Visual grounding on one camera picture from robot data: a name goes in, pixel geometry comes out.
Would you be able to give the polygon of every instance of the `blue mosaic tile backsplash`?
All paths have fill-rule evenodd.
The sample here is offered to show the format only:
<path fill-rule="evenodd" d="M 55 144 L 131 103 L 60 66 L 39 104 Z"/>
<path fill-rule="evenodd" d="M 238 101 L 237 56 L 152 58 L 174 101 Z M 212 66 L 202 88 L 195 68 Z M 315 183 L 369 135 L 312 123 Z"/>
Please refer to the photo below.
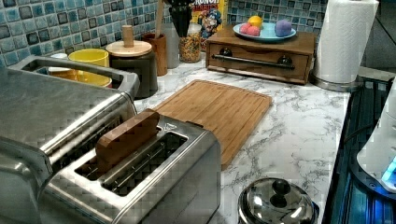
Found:
<path fill-rule="evenodd" d="M 327 0 L 229 1 L 228 23 L 259 15 L 265 22 L 287 19 L 297 31 L 319 33 Z M 164 21 L 170 22 L 169 6 Z M 67 54 L 121 40 L 121 27 L 134 37 L 154 32 L 157 0 L 0 0 L 0 67 L 29 55 Z"/>
<path fill-rule="evenodd" d="M 323 24 L 327 0 L 245 0 L 229 3 L 228 22 L 247 22 L 258 15 L 264 22 L 275 23 L 286 19 L 297 31 L 313 32 L 317 35 Z"/>
<path fill-rule="evenodd" d="M 156 9 L 157 0 L 0 0 L 0 67 L 29 55 L 103 48 L 121 40 L 125 24 L 140 39 L 154 32 Z M 169 11 L 163 14 L 170 22 Z"/>

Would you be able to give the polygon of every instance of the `stovetop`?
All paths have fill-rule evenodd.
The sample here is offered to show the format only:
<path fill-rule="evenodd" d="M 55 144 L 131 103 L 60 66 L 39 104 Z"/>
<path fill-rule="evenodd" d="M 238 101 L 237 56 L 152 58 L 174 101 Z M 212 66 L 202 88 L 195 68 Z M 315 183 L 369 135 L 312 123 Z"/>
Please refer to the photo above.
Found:
<path fill-rule="evenodd" d="M 356 154 L 370 138 L 390 87 L 391 80 L 364 78 L 364 88 L 351 94 L 323 223 L 396 223 L 396 200 L 371 190 L 375 182 L 368 175 L 352 172 L 358 165 Z"/>

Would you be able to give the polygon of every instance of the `marble countertop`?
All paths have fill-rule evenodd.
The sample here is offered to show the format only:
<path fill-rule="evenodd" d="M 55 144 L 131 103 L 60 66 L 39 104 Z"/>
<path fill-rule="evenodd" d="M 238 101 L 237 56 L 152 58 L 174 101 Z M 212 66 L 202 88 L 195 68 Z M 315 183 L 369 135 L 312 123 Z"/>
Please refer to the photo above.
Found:
<path fill-rule="evenodd" d="M 332 180 L 332 169 L 349 93 L 208 71 L 205 61 L 181 63 L 158 77 L 158 91 L 136 100 L 138 112 L 153 108 L 195 79 L 228 84 L 267 94 L 273 103 L 242 146 L 231 165 L 221 172 L 221 205 L 210 224 L 237 223 L 241 191 L 263 177 L 277 177 L 304 189 L 320 207 L 321 223 Z"/>

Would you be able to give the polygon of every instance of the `fruit plate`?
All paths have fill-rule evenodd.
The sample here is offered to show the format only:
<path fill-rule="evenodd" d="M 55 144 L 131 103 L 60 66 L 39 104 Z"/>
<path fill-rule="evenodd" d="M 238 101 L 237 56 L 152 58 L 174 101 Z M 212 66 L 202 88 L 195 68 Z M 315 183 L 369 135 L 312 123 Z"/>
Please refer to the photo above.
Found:
<path fill-rule="evenodd" d="M 290 32 L 289 35 L 279 37 L 279 36 L 276 36 L 276 34 L 275 34 L 275 24 L 274 23 L 263 22 L 262 23 L 262 29 L 260 30 L 260 35 L 259 36 L 244 35 L 244 34 L 241 34 L 239 32 L 239 28 L 243 24 L 244 23 L 235 25 L 233 27 L 233 31 L 236 32 L 237 34 L 243 36 L 243 37 L 246 37 L 246 38 L 249 38 L 249 39 L 254 39 L 254 40 L 257 40 L 257 41 L 261 41 L 261 42 L 276 42 L 276 41 L 280 41 L 280 40 L 283 40 L 283 39 L 286 39 L 286 38 L 290 38 L 290 37 L 296 35 L 296 33 L 297 33 L 293 28 L 291 28 L 291 32 Z"/>

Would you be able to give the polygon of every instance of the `orange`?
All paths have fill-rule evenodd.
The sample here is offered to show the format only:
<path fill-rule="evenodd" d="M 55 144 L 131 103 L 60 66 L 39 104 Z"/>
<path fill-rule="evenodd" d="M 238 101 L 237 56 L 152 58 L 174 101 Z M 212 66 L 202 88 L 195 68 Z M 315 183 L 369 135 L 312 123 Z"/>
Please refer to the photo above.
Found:
<path fill-rule="evenodd" d="M 252 26 L 259 27 L 260 29 L 262 28 L 262 18 L 259 16 L 252 16 L 248 19 L 247 22 L 250 23 L 250 25 Z"/>

